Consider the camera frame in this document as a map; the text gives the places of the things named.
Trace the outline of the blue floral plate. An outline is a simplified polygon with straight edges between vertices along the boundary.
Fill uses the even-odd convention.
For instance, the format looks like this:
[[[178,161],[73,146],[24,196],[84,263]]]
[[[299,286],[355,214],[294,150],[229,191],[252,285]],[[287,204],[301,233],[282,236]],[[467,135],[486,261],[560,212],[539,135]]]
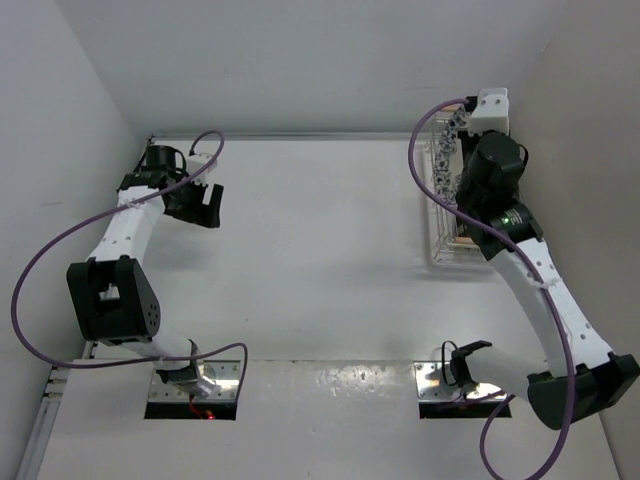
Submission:
[[[466,107],[461,105],[449,117],[437,141],[432,163],[432,180],[436,195],[447,205],[456,204],[457,180],[452,174],[451,158],[457,152],[457,134],[466,125]]]

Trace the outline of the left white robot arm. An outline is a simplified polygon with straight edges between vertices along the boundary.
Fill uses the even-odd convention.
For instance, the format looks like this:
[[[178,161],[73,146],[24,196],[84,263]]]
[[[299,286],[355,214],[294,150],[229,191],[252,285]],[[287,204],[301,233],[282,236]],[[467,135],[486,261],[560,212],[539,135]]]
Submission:
[[[163,383],[205,398],[216,389],[196,343],[161,325],[161,306],[143,259],[161,216],[215,229],[224,188],[211,180],[217,157],[183,154],[167,145],[146,148],[141,166],[117,189],[115,213],[98,246],[66,273],[83,337],[149,358]]]

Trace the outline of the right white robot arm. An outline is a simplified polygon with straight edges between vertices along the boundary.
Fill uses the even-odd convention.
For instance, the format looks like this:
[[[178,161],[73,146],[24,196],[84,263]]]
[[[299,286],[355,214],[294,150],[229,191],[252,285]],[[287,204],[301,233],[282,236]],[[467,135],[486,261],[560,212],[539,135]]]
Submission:
[[[510,136],[489,131],[463,153],[456,193],[467,216],[463,224],[509,285],[546,358],[522,360],[479,340],[453,351],[453,381],[460,387],[486,382],[519,396],[552,430],[561,429],[568,399],[572,421],[615,405],[638,378],[639,364],[599,336],[554,266],[541,227],[519,199],[527,151]]]

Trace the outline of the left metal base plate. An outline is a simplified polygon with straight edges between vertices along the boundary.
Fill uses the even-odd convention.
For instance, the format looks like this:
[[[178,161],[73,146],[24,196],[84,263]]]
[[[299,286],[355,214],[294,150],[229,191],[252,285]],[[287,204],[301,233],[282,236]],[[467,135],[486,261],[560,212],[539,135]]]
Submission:
[[[239,387],[239,361],[205,360],[194,369],[155,370],[151,377],[148,400],[151,403],[233,403]]]

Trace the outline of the metal base plate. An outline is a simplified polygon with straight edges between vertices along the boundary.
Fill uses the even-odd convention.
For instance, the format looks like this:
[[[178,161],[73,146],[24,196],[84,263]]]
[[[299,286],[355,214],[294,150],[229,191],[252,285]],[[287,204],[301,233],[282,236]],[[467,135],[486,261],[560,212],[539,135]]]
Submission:
[[[205,360],[194,369],[155,370],[151,377],[148,400],[151,403],[233,403],[239,387],[239,361]]]
[[[417,396],[421,403],[501,401],[506,397],[498,387],[487,383],[465,387],[452,385],[453,375],[448,361],[415,362],[413,367]]]

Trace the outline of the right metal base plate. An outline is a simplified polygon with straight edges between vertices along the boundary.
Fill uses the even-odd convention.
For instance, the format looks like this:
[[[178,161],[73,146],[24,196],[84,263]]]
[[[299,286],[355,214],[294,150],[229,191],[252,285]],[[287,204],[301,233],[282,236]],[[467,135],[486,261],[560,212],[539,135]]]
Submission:
[[[413,367],[417,396],[421,403],[501,401],[506,397],[498,387],[487,383],[465,387],[452,385],[453,375],[448,361],[415,362]]]

